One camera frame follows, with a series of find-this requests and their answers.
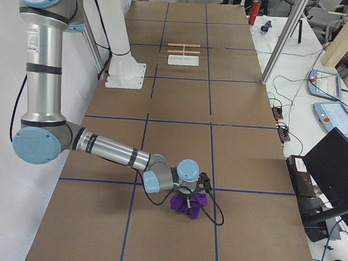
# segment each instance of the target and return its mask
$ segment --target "red cylinder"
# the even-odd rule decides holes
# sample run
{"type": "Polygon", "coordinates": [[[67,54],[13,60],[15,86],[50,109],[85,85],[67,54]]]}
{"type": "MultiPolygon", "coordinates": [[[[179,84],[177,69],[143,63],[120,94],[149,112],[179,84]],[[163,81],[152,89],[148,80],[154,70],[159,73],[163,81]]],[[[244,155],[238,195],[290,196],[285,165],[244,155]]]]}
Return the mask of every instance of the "red cylinder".
{"type": "Polygon", "coordinates": [[[253,2],[252,9],[251,9],[251,12],[250,12],[249,25],[251,25],[251,26],[254,25],[256,16],[257,16],[257,14],[259,13],[259,10],[260,10],[260,6],[261,6],[261,1],[255,0],[253,2]]]}

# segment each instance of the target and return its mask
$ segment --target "blue cable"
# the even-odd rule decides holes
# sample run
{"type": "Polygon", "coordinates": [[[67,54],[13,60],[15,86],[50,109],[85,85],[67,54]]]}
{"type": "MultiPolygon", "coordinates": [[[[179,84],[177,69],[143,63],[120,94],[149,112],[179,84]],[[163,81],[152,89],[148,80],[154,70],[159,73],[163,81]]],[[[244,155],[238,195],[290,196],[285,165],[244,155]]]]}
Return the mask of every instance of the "blue cable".
{"type": "Polygon", "coordinates": [[[326,245],[324,246],[324,252],[322,253],[322,257],[321,257],[321,261],[324,261],[324,257],[325,257],[325,253],[326,253],[326,249],[328,247],[328,243],[330,241],[331,235],[333,230],[338,226],[338,224],[343,221],[343,219],[340,219],[339,221],[336,222],[336,224],[331,228],[330,234],[328,235],[327,241],[326,241],[326,245]]]}

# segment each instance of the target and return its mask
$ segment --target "label sticker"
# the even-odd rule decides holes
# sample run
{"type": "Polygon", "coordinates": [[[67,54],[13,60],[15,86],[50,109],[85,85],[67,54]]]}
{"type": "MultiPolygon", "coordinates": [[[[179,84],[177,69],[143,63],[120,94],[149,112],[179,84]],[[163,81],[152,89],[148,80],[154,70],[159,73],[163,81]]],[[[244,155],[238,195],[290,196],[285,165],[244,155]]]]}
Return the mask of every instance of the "label sticker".
{"type": "Polygon", "coordinates": [[[27,28],[27,52],[40,52],[40,28],[27,28]]]}
{"type": "Polygon", "coordinates": [[[296,169],[299,172],[307,172],[307,168],[303,162],[302,159],[300,158],[295,158],[295,164],[296,164],[296,169]]]}

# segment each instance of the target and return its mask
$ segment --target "black monitor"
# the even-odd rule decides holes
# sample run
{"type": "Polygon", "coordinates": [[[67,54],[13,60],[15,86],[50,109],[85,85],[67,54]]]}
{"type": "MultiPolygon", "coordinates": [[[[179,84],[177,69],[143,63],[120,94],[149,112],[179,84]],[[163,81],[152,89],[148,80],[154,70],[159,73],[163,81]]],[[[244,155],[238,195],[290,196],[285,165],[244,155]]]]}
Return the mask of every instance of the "black monitor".
{"type": "Polygon", "coordinates": [[[348,223],[348,139],[333,128],[304,157],[303,162],[333,209],[303,220],[304,224],[341,216],[348,223]]]}

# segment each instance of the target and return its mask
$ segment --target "robotic arm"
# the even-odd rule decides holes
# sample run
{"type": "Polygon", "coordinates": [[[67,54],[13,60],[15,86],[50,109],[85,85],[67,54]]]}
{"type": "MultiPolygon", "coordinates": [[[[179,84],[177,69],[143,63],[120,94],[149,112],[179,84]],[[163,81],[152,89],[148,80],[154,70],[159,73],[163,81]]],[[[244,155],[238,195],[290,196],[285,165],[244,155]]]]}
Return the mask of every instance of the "robotic arm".
{"type": "Polygon", "coordinates": [[[22,128],[13,139],[20,158],[32,164],[44,164],[64,150],[85,151],[145,171],[144,186],[148,193],[175,189],[189,194],[202,190],[198,186],[203,183],[202,176],[193,160],[168,167],[161,155],[151,155],[99,136],[66,121],[61,114],[63,31],[68,27],[83,28],[83,0],[20,0],[20,15],[27,24],[28,37],[28,110],[21,117],[22,128]]]}

